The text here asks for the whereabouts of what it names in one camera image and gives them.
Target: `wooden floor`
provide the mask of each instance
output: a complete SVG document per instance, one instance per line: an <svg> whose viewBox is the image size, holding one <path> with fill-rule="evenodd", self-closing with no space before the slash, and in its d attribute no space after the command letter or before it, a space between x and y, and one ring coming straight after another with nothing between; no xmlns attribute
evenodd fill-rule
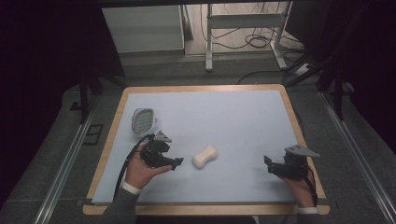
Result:
<svg viewBox="0 0 396 224"><path fill-rule="evenodd" d="M275 13L282 12L287 3L270 2L270 3L238 3L238 4L214 4L212 7L212 14L250 14L250 13ZM193 32L193 40L185 41L186 55L204 54L206 47L206 13L207 5L188 5L188 12L191 18L191 28ZM251 51L267 51L271 50L268 41L253 40L252 44L255 46L265 46L264 48L254 48L251 45L246 45L246 38L250 35L264 35L268 39L274 39L276 32L268 28L249 28L238 29L219 29L212 31L212 42L214 53L223 52L251 52ZM283 33L280 41L282 46L291 49L302 49L304 46L298 41L289 40L295 39L293 36Z"/></svg>

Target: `hand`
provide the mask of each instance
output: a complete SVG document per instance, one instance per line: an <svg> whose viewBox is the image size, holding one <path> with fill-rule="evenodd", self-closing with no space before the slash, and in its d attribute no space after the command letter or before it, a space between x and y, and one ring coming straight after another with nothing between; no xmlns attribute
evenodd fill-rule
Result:
<svg viewBox="0 0 396 224"><path fill-rule="evenodd" d="M144 145L140 145L134 156L129 161L125 182L129 185L134 186L137 189L142 189L145 187L152 177L166 173L172 169L171 165L162 166L158 168L148 167L141 159L140 152L142 151Z"/></svg>
<svg viewBox="0 0 396 224"><path fill-rule="evenodd" d="M278 176L280 179L288 184L291 193L296 199L297 206L301 208L315 207L312 199L311 191L303 179L296 181L283 176ZM308 169L308 179L315 186L315 179L311 169Z"/></svg>

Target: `gray carpet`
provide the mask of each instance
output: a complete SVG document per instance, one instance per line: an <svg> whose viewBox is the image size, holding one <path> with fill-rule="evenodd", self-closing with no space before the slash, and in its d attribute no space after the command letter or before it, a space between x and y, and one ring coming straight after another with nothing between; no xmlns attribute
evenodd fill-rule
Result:
<svg viewBox="0 0 396 224"><path fill-rule="evenodd" d="M126 77L120 77L120 80L130 86L235 84L240 77L250 72L278 69L271 55L260 57L218 57L212 73L205 72L205 63L201 59L172 63L146 61L125 65ZM244 78L241 83L280 83L281 79L281 73L260 73ZM330 214L323 216L323 219L327 223L388 223L315 91L314 81L314 77L308 79L289 88L288 92L291 103L301 118L301 127L308 147L321 155L321 158L314 159L314 162L331 205ZM122 94L122 89L115 84L105 79L101 79L101 82L105 91L100 96L98 109L92 119L92 125L103 125L101 137L97 145L81 147L49 223L97 223L99 219L99 216L85 216L79 200L88 192ZM0 212L0 223L33 222L64 153L78 130L80 114L69 110L73 102L78 101L78 97L78 88L64 94L63 108L46 141ZM392 173L396 168L396 157L347 98L344 104L348 127L359 145L363 146L363 153L378 179L389 195L396 198L396 180ZM90 137L86 137L84 141L92 143ZM294 221L294 216L260 217L260 223L280 224Z"/></svg>

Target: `soap bar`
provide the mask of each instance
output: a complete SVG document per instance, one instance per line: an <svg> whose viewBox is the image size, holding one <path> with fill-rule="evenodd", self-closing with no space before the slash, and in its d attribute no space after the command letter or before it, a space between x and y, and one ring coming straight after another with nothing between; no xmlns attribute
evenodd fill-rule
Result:
<svg viewBox="0 0 396 224"><path fill-rule="evenodd" d="M218 154L218 150L215 147L206 147L198 154L195 154L195 156L192 158L192 163L194 163L198 169L202 169L208 161L214 160Z"/></svg>

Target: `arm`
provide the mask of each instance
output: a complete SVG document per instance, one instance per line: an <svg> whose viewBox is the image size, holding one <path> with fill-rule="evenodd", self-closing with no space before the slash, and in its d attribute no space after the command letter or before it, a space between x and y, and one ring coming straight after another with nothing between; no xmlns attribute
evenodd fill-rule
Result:
<svg viewBox="0 0 396 224"><path fill-rule="evenodd" d="M148 167L140 160L142 147L143 145L139 146L130 160L126 170L125 181L113 202L103 213L100 223L135 223L134 207L136 206L141 189L149 183L152 177L166 173L172 169L172 166L163 166L155 169Z"/></svg>
<svg viewBox="0 0 396 224"><path fill-rule="evenodd" d="M297 224L321 223L318 209L315 207L308 185L302 179L295 181L286 177L279 176L288 184L291 194L297 202ZM314 175L309 169L308 179L315 186Z"/></svg>

